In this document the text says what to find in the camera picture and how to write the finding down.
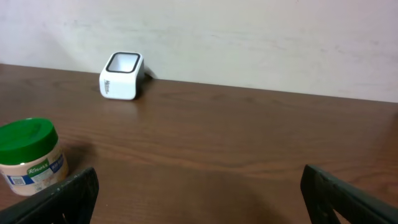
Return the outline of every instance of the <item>barcode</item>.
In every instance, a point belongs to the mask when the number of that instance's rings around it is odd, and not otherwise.
[[[25,185],[25,181],[22,177],[11,177],[11,180],[14,185]]]

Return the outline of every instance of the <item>jar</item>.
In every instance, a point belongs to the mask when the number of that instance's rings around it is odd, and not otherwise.
[[[51,121],[28,118],[0,127],[0,173],[23,196],[67,176],[68,164]]]

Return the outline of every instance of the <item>blue label stripe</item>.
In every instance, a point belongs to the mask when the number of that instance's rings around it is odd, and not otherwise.
[[[63,165],[63,156],[61,154],[61,156],[55,162],[50,164],[50,169],[52,170],[53,173],[56,173],[58,170],[61,169],[62,165]],[[28,175],[7,176],[7,177],[10,180],[10,183],[13,185],[16,185],[16,184],[14,183],[14,181],[12,181],[11,177],[22,177],[24,179],[26,185],[34,183],[33,180]]]

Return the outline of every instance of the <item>green lid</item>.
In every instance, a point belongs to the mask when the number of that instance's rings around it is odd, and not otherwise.
[[[49,153],[58,142],[51,121],[28,118],[0,127],[0,164],[19,165]]]

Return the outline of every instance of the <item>product label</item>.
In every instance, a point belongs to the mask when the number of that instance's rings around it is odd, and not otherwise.
[[[7,175],[8,180],[12,185],[28,185],[33,183],[38,183],[43,181],[54,173],[56,173],[63,165],[63,156],[49,164],[49,160],[46,159],[40,164],[34,165],[27,170],[27,175],[22,176],[9,176]]]

